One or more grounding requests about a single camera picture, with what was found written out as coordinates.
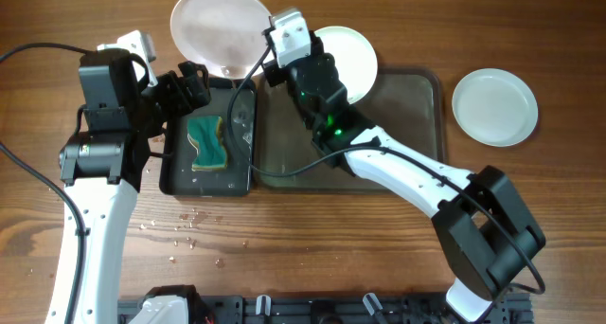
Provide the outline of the green yellow sponge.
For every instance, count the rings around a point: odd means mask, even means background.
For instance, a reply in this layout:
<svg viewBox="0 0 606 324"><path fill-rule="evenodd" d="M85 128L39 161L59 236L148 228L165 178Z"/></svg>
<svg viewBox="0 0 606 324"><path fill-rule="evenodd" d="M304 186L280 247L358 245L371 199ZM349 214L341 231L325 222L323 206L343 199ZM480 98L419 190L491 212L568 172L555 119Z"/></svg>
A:
<svg viewBox="0 0 606 324"><path fill-rule="evenodd" d="M227 167L222 126L220 116L194 117L187 121L187 139L196 151L191 164L193 171L216 171Z"/></svg>

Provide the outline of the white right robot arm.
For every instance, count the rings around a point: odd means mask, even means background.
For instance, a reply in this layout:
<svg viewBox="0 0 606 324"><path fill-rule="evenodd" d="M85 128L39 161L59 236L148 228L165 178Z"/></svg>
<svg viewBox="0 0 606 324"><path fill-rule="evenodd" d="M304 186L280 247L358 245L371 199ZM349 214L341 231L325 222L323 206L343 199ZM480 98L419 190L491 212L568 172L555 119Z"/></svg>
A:
<svg viewBox="0 0 606 324"><path fill-rule="evenodd" d="M483 318L495 300L516 287L528 269L545 284L532 258L545 246L537 221L508 177L493 166L479 173L429 158L390 136L355 107L372 88L378 63L372 46L353 33L331 53L313 31L264 32L262 66L272 86L285 84L312 132L312 143L332 165L375 182L424 213L454 272L446 302L467 322Z"/></svg>

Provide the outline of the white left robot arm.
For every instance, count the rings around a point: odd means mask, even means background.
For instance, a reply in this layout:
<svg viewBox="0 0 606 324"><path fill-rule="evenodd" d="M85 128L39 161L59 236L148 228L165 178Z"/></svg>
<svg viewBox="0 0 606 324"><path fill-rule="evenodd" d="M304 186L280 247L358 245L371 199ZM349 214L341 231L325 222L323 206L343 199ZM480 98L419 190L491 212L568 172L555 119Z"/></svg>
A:
<svg viewBox="0 0 606 324"><path fill-rule="evenodd" d="M80 58L84 104L60 152L65 203L62 246L48 323L112 323L124 242L166 122L210 102L204 65L183 62L154 79L143 56L123 48Z"/></svg>

